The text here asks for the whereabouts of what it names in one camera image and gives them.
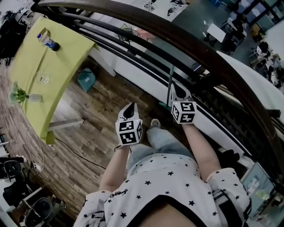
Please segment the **black bag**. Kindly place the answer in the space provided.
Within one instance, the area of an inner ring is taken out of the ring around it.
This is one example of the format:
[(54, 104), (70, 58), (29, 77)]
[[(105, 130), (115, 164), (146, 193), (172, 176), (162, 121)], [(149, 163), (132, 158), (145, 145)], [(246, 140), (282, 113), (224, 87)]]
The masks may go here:
[(218, 153), (218, 159), (223, 168), (233, 166), (240, 159), (240, 155), (238, 153), (234, 153), (232, 149), (225, 150), (224, 152)]

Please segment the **grey office chair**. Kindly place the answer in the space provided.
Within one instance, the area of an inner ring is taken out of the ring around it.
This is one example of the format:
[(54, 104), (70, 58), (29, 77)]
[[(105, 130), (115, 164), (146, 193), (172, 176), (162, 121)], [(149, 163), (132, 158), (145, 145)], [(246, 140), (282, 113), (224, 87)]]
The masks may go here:
[(51, 227), (49, 223), (66, 207), (56, 197), (42, 197), (24, 215), (24, 227)]

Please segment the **person's right forearm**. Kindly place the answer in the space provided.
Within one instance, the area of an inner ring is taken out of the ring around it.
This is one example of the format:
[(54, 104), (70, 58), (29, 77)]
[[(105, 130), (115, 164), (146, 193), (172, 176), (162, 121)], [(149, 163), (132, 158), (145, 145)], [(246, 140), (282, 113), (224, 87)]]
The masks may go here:
[(195, 125), (183, 124), (182, 127), (198, 164), (201, 178), (207, 181), (213, 172), (221, 169), (218, 157)]

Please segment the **white star-print shirt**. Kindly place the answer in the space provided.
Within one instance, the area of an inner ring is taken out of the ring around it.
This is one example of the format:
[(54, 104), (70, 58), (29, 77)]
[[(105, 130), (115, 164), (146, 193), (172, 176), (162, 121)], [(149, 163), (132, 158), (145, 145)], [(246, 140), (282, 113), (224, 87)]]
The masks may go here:
[(202, 180), (194, 159), (156, 153), (137, 162), (117, 190), (88, 194), (74, 227), (138, 227), (162, 203), (197, 227), (243, 227), (251, 211), (233, 168)]

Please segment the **vase with green plant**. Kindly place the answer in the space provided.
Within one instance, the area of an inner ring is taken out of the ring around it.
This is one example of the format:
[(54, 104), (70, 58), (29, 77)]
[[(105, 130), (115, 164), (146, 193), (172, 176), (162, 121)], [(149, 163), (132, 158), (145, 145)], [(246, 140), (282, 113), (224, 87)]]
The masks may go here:
[(14, 105), (16, 103), (23, 103), (25, 100), (29, 98), (29, 95), (18, 86), (18, 82), (15, 81), (11, 85), (11, 89), (8, 95), (9, 102), (11, 105)]

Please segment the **black wrist band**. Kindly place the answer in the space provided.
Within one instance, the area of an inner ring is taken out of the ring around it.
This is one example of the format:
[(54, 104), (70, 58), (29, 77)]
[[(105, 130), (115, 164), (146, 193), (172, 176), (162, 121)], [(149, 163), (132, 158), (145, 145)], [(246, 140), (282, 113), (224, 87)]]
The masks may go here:
[(114, 152), (123, 151), (124, 153), (129, 154), (131, 152), (131, 148), (129, 145), (118, 145), (115, 147)]

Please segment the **clear glass mug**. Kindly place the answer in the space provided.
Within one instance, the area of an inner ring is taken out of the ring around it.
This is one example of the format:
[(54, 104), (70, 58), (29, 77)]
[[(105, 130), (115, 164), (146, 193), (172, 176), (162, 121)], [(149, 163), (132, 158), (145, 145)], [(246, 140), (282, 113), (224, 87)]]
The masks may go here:
[(38, 84), (48, 84), (49, 76), (42, 71), (37, 71), (34, 75), (34, 81)]

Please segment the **black office chair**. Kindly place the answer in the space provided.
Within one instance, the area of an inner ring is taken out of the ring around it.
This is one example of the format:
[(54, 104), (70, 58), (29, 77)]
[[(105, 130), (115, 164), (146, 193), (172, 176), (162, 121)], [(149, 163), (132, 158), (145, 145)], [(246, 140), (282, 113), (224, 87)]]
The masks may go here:
[(12, 185), (5, 187), (3, 198), (9, 206), (18, 207), (21, 200), (29, 193), (26, 184), (14, 182)]
[(22, 167), (18, 161), (9, 160), (0, 163), (0, 180), (13, 179), (22, 172)]
[(14, 57), (26, 35), (26, 24), (15, 18), (5, 20), (0, 28), (0, 59)]

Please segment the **teal notice board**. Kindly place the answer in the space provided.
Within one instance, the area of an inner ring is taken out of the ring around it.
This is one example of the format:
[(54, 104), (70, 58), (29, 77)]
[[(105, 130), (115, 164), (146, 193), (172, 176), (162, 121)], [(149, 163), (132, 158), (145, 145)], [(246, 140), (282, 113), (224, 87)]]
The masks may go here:
[(275, 186), (258, 163), (255, 163), (245, 173), (241, 182), (252, 201), (252, 209), (249, 215), (249, 217), (252, 218), (257, 213), (257, 210), (261, 207), (263, 202), (267, 201), (271, 197), (270, 194)]

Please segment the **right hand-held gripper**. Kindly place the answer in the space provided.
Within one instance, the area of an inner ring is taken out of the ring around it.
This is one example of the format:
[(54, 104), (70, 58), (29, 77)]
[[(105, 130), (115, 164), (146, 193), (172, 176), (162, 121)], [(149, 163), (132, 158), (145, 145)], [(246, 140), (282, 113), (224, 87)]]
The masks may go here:
[(172, 83), (170, 92), (174, 120), (178, 124), (193, 124), (197, 105), (196, 102), (188, 102), (192, 97), (190, 91), (179, 83)]

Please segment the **green tablecloth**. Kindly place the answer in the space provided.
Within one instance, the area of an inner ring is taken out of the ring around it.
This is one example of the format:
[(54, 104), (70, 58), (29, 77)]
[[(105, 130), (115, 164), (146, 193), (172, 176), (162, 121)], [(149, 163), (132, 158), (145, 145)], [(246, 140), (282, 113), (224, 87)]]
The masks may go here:
[[(37, 39), (45, 27), (50, 31), (51, 39), (59, 43), (58, 51), (51, 50)], [(48, 132), (54, 111), (71, 78), (93, 47), (98, 48), (98, 45), (87, 37), (40, 17), (26, 34), (10, 65), (12, 82), (17, 81), (28, 94), (42, 95), (41, 102), (27, 100), (21, 107), (36, 134), (47, 145), (54, 144), (54, 132)], [(48, 84), (34, 81), (37, 71), (49, 76)]]

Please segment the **teal bin under table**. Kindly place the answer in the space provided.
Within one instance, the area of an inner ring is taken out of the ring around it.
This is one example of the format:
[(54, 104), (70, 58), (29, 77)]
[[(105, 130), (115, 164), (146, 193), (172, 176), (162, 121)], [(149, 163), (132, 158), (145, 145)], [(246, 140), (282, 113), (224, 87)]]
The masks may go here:
[(85, 68), (84, 70), (79, 71), (77, 81), (81, 88), (85, 92), (88, 92), (88, 90), (95, 84), (96, 76), (89, 68)]

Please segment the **light blue jeans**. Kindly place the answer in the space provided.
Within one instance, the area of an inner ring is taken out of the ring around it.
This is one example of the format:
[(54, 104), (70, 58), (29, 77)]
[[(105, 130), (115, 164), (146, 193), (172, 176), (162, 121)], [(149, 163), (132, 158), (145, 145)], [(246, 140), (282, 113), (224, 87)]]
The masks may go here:
[(150, 146), (144, 144), (132, 145), (127, 163), (127, 176), (135, 174), (142, 160), (154, 154), (177, 154), (194, 159), (190, 151), (169, 131), (158, 126), (151, 126), (147, 132)]

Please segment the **pink chair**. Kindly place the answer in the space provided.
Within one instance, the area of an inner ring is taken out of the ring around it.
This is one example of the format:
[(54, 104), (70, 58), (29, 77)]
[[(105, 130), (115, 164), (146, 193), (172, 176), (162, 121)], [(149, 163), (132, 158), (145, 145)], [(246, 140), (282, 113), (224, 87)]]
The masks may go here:
[(146, 40), (146, 41), (149, 41), (149, 40), (155, 38), (154, 35), (152, 35), (151, 33), (147, 32), (147, 31), (145, 31), (145, 30), (140, 30), (140, 31), (139, 31), (139, 34), (140, 34), (140, 37), (141, 37), (142, 39)]

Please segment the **person's left forearm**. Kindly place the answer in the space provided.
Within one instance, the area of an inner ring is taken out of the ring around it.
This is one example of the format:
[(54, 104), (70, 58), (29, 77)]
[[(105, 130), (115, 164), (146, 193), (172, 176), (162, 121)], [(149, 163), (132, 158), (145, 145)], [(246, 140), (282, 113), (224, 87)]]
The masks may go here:
[(113, 192), (123, 183), (126, 171), (128, 154), (123, 151), (114, 153), (110, 160), (99, 185), (99, 191)]

